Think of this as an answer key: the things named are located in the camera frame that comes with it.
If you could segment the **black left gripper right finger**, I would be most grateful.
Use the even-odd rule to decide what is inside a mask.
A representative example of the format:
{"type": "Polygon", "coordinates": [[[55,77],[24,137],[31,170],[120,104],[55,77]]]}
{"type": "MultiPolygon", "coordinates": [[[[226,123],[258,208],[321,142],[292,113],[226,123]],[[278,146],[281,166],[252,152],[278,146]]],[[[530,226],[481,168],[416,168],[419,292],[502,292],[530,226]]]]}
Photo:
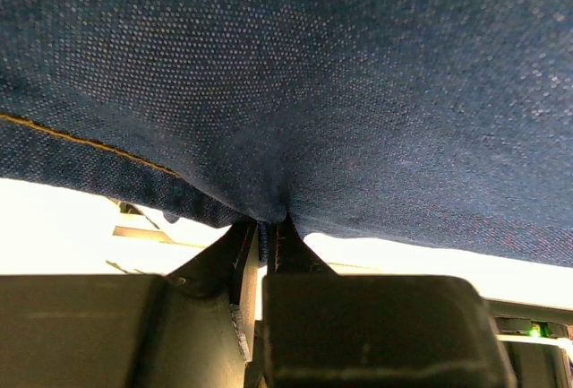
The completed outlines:
{"type": "Polygon", "coordinates": [[[485,301],[443,275],[341,275],[286,219],[262,282],[271,387],[513,387],[485,301]]]}

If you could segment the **dark blue denim trousers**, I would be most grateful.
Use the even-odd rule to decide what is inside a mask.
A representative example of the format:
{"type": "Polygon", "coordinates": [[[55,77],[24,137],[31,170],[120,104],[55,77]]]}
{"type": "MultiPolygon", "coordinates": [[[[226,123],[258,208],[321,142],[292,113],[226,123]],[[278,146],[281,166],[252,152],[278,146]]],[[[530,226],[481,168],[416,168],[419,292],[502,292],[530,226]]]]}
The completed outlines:
{"type": "Polygon", "coordinates": [[[1,174],[572,264],[572,0],[1,0],[1,174]]]}

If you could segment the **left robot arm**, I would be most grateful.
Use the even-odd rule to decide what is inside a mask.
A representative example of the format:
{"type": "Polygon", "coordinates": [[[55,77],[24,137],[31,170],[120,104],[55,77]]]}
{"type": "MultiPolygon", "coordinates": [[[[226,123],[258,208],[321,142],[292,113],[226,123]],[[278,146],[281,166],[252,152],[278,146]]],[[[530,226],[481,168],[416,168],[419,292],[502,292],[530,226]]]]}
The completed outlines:
{"type": "Polygon", "coordinates": [[[1,279],[4,387],[569,387],[572,314],[460,278],[340,275],[291,220],[173,272],[1,279]]]}

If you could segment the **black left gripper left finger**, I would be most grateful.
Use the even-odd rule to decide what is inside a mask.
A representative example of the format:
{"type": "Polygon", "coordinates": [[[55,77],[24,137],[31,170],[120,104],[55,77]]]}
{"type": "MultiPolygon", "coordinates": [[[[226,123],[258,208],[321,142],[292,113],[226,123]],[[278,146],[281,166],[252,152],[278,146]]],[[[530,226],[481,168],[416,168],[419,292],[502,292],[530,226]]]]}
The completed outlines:
{"type": "Polygon", "coordinates": [[[167,275],[1,279],[4,387],[240,387],[258,233],[232,226],[167,275]]]}

